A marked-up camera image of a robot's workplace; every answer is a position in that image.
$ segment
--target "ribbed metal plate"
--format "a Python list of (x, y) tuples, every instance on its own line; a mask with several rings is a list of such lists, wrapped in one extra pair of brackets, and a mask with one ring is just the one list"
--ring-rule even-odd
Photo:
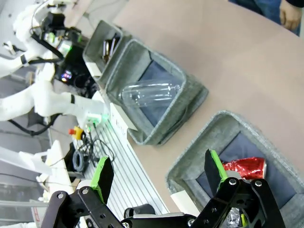
[[(114, 161), (112, 162), (114, 180), (107, 205), (117, 218), (123, 220), (125, 209), (146, 203), (154, 207), (156, 214), (169, 213), (130, 144), (119, 138), (110, 122), (102, 127), (97, 127), (97, 131), (100, 139), (114, 153)], [(97, 136), (94, 130), (92, 136), (94, 138)], [(112, 160), (113, 156), (109, 148), (97, 141), (94, 153), (97, 157), (107, 154)], [(90, 163), (85, 177), (91, 179), (94, 172), (95, 167)]]

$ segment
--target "crumpled red can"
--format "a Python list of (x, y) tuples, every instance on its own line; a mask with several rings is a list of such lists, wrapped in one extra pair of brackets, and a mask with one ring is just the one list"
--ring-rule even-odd
[(223, 163), (223, 166), (226, 171), (237, 171), (246, 180), (264, 178), (266, 174), (264, 158), (243, 158)]

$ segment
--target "person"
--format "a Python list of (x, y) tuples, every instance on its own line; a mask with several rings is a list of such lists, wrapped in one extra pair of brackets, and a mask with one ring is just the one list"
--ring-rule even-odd
[(300, 35), (304, 0), (229, 0)]

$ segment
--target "clear plastic bottle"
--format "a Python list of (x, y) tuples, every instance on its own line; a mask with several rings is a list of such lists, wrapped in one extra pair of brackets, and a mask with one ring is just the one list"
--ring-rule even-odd
[(144, 80), (126, 86), (120, 97), (129, 107), (168, 106), (180, 88), (168, 80)]

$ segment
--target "table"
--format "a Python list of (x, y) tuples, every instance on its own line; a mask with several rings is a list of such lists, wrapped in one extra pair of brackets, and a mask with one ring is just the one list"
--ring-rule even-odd
[(195, 75), (209, 90), (205, 103), (165, 145), (139, 146), (130, 141), (171, 212), (178, 209), (165, 175), (220, 110), (245, 117), (304, 173), (300, 38), (222, 0), (131, 0), (114, 22)]

